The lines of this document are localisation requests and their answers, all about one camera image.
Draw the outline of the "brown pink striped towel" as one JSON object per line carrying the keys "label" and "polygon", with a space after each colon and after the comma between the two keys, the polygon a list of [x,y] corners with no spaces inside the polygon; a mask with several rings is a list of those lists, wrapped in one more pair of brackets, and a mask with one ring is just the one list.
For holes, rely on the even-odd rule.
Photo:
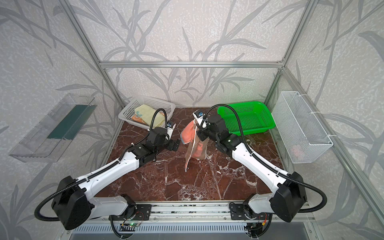
{"label": "brown pink striped towel", "polygon": [[197,132],[199,127],[197,120],[191,121],[181,132],[181,141],[184,145],[188,144],[185,154],[185,172],[187,172],[190,159],[205,160],[207,157],[207,147],[209,139],[200,140]]}

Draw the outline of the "blue yellow towel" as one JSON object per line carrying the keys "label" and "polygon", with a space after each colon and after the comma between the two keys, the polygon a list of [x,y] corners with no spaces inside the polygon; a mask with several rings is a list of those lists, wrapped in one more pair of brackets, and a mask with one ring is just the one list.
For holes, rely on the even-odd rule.
{"label": "blue yellow towel", "polygon": [[[134,115],[137,115],[143,121],[146,122],[145,125],[150,126],[152,122],[153,115],[155,113],[155,109],[151,108],[148,105],[141,105],[137,107],[134,112]],[[165,122],[165,115],[162,111],[159,111],[155,117],[153,128],[160,127]]]}

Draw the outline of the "orange bunny pattern towel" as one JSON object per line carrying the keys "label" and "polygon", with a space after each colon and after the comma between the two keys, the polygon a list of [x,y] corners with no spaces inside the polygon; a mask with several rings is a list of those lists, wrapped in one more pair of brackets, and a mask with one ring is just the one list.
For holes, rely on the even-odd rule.
{"label": "orange bunny pattern towel", "polygon": [[131,117],[131,119],[132,119],[132,121],[135,121],[135,122],[138,122],[138,123],[140,123],[140,124],[146,124],[146,122],[145,121],[143,121],[143,119],[141,119],[140,117],[138,117],[137,115],[133,115],[132,117]]}

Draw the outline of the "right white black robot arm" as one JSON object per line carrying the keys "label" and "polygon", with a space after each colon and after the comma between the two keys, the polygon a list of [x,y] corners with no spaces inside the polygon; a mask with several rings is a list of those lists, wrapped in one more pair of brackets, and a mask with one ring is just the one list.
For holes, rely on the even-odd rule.
{"label": "right white black robot arm", "polygon": [[244,202],[245,216],[255,219],[257,214],[270,213],[290,223],[307,200],[305,188],[278,174],[286,171],[276,167],[254,150],[248,151],[247,143],[240,136],[229,133],[224,120],[219,115],[209,116],[206,129],[201,129],[203,112],[195,111],[193,116],[198,123],[197,136],[202,140],[214,141],[220,152],[241,163],[262,180],[270,189],[270,194],[252,194]]}

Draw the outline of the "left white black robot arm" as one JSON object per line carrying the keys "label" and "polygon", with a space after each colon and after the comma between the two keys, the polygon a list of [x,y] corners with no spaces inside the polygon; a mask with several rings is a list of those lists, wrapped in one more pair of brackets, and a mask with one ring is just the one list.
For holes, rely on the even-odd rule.
{"label": "left white black robot arm", "polygon": [[58,186],[58,195],[53,198],[52,209],[66,230],[73,230],[89,219],[108,215],[121,215],[134,202],[127,196],[98,198],[96,195],[121,176],[155,161],[163,150],[177,151],[180,140],[173,140],[174,128],[157,127],[139,144],[128,146],[122,155],[77,179],[68,176]]}

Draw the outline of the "green plastic basket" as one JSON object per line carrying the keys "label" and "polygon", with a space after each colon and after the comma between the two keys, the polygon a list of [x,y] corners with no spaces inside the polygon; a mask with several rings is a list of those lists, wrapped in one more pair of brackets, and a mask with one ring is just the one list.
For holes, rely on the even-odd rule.
{"label": "green plastic basket", "polygon": [[[243,102],[230,105],[239,115],[244,135],[264,133],[276,127],[273,116],[261,102]],[[240,136],[235,114],[226,107],[219,107],[217,113],[224,119],[230,133]]]}

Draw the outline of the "white plastic basket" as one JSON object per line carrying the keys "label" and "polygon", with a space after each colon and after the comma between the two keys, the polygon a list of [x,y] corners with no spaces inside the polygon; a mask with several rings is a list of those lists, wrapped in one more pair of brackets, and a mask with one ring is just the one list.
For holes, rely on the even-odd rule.
{"label": "white plastic basket", "polygon": [[176,105],[152,97],[137,96],[123,108],[118,117],[131,125],[149,129],[155,111],[160,108],[166,111],[167,119],[170,120]]}

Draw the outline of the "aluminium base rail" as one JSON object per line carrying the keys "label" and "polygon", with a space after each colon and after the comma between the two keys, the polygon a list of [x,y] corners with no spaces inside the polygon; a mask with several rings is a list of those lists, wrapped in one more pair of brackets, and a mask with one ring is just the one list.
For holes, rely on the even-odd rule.
{"label": "aluminium base rail", "polygon": [[315,218],[313,214],[297,214],[290,223],[277,215],[259,214],[256,218],[246,217],[240,202],[140,202],[135,218],[122,218],[110,224],[108,217],[88,220],[74,230],[65,230],[62,240],[74,234],[197,234],[197,233],[249,233],[260,231],[275,224],[304,227],[311,232]]}

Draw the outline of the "clear acrylic wall shelf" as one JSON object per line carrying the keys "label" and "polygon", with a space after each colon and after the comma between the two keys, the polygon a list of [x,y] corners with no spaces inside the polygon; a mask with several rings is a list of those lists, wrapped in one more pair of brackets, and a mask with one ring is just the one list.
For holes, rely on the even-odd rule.
{"label": "clear acrylic wall shelf", "polygon": [[55,163],[97,105],[94,97],[67,94],[10,152],[24,163]]}

